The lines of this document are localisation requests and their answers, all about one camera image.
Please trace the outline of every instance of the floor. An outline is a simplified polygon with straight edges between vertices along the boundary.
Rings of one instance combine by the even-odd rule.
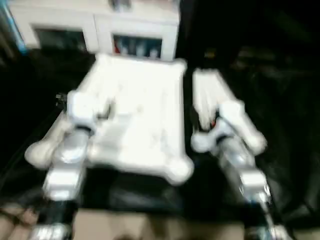
[[[19,213],[11,208],[8,212]],[[26,213],[26,222],[35,217]],[[26,240],[30,229],[14,228],[5,217],[0,217],[0,240]],[[295,232],[299,240],[320,239],[320,229]],[[75,218],[74,240],[243,240],[241,223],[200,224],[178,218],[150,217],[146,214],[110,213],[80,210]]]

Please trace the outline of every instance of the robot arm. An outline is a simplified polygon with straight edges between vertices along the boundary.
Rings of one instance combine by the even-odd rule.
[[[74,128],[51,155],[43,192],[47,208],[40,212],[30,240],[69,240],[73,221],[85,182],[87,148],[95,130],[95,102],[90,95],[71,91],[67,98],[67,115]]]
[[[245,113],[244,104],[233,96],[217,71],[195,74],[194,105],[198,113],[204,113],[204,116],[199,115],[199,122],[202,126],[211,123],[214,126],[209,132],[194,130],[191,147],[198,153],[210,152],[218,158],[218,165],[238,202],[260,205],[267,229],[258,234],[268,234],[273,240],[291,239],[284,227],[274,224],[269,211],[271,195],[267,178],[255,162],[255,156],[264,151],[267,141]],[[206,98],[210,87],[213,96]],[[201,101],[197,101],[199,96],[202,96]]]

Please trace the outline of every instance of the black fabric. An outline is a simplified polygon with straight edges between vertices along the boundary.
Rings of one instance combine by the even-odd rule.
[[[1,196],[41,185],[44,172],[24,161],[28,147],[28,142],[24,142],[35,129],[37,134],[32,141],[41,139],[59,114],[55,112],[55,94],[76,88],[93,62],[94,56],[84,53],[35,51],[4,70],[2,79],[10,87],[2,101],[7,119],[7,149],[1,164],[6,165],[16,152],[15,158],[20,162],[14,170],[27,171],[8,176]],[[282,220],[298,228],[318,225],[320,97],[316,71],[277,79],[259,68],[228,68],[221,72],[268,141],[267,150],[257,157],[256,163],[268,176]],[[188,69],[183,81],[185,148],[195,165],[192,177],[184,185],[172,187],[161,178],[97,167],[88,171],[82,207],[179,215],[201,221],[260,221],[254,207],[234,205],[232,191],[215,159],[190,148],[192,73],[193,69]]]
[[[78,205],[75,201],[51,201],[41,209],[37,219],[39,225],[66,224],[73,225]]]

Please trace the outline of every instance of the cabinet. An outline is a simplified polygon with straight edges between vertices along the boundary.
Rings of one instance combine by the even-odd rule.
[[[180,15],[167,0],[132,0],[114,11],[107,0],[11,0],[27,48],[58,48],[170,61]]]

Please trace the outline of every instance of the white shelf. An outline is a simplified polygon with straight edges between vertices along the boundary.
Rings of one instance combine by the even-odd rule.
[[[69,10],[168,25],[177,25],[180,21],[178,8],[166,0],[133,0],[128,12],[114,11],[108,0],[10,0],[8,4],[10,8]]]

